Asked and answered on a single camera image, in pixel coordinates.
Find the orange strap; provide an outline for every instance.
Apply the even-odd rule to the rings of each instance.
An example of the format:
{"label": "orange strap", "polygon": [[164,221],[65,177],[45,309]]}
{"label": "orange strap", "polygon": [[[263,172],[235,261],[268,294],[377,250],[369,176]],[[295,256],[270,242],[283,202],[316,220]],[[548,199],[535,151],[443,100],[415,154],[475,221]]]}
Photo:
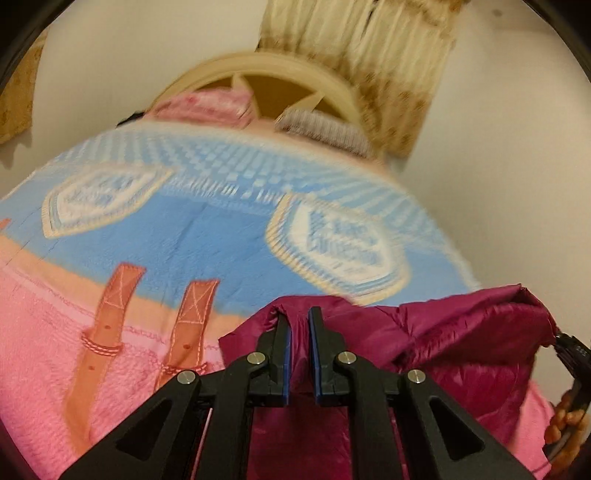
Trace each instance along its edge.
{"label": "orange strap", "polygon": [[170,348],[156,380],[154,391],[181,370],[205,371],[203,333],[212,310],[219,280],[192,281],[183,297],[170,337]]}
{"label": "orange strap", "polygon": [[64,418],[76,453],[90,447],[90,411],[111,361],[121,351],[127,305],[145,268],[120,264],[107,283],[94,326],[82,333],[82,353],[64,404]]}

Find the logo patch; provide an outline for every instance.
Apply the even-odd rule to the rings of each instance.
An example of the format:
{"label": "logo patch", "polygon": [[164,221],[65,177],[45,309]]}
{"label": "logo patch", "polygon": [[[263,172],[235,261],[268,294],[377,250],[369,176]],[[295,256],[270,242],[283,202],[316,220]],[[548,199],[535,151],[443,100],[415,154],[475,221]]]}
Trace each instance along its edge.
{"label": "logo patch", "polygon": [[75,175],[43,201],[43,233],[57,238],[118,222],[139,210],[173,171],[102,164]]}
{"label": "logo patch", "polygon": [[398,293],[410,271],[379,220],[304,194],[288,194],[267,226],[271,252],[328,293],[371,304]]}

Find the curtain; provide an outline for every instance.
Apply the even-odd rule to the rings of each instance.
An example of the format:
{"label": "curtain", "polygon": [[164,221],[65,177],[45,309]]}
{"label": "curtain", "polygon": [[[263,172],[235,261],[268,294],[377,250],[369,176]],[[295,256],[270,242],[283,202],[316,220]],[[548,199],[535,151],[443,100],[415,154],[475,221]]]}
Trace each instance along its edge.
{"label": "curtain", "polygon": [[37,68],[46,38],[47,30],[25,53],[0,95],[0,145],[31,128]]}
{"label": "curtain", "polygon": [[410,155],[454,43],[463,0],[269,0],[262,50],[333,69],[358,90],[379,150]]}

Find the headboard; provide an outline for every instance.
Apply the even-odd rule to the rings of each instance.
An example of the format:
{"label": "headboard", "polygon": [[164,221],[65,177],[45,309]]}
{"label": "headboard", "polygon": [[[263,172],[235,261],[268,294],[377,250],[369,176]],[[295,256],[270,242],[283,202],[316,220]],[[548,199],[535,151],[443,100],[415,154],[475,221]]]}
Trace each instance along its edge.
{"label": "headboard", "polygon": [[269,52],[234,53],[199,64],[152,106],[182,92],[221,86],[250,90],[262,117],[275,119],[286,108],[315,109],[361,125],[355,92],[346,81],[310,61]]}

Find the pink pillow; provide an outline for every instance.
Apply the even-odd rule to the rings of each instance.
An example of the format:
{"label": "pink pillow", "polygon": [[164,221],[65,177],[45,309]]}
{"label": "pink pillow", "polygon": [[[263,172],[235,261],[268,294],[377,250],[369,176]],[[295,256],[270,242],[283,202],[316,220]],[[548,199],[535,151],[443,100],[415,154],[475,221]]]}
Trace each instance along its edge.
{"label": "pink pillow", "polygon": [[214,88],[182,93],[158,103],[147,118],[245,128],[254,118],[252,93]]}

